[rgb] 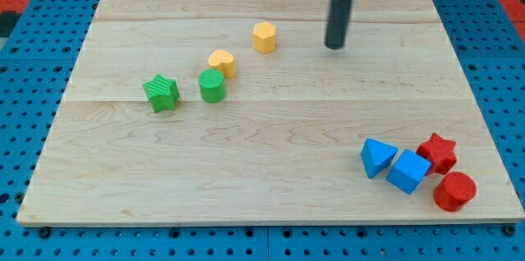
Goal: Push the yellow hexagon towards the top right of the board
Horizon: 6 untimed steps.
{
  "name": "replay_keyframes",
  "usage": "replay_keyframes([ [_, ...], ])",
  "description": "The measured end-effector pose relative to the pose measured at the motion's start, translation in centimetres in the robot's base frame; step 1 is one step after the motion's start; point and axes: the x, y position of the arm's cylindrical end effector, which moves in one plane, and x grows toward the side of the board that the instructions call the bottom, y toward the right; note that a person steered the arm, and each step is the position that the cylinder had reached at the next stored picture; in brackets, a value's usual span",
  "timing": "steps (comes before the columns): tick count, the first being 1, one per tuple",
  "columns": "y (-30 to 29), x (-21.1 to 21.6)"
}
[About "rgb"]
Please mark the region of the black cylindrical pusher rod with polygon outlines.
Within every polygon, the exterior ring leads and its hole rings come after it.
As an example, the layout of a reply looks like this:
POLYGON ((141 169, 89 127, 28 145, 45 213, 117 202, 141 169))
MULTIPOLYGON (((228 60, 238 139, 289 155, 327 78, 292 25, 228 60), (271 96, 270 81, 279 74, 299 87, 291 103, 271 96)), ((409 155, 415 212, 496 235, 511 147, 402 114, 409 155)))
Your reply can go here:
POLYGON ((324 44, 329 49, 345 45, 353 0, 330 0, 324 44))

